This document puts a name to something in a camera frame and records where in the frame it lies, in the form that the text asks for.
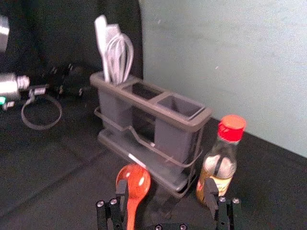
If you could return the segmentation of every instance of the wall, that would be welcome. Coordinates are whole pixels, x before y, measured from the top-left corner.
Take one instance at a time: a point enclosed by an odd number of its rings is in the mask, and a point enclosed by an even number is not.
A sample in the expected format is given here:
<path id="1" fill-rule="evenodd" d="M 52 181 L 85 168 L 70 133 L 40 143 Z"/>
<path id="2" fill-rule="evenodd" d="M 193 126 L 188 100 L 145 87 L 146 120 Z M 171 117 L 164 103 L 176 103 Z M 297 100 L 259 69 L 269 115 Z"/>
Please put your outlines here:
<path id="1" fill-rule="evenodd" d="M 142 0 L 144 78 L 307 157 L 307 1 Z"/>

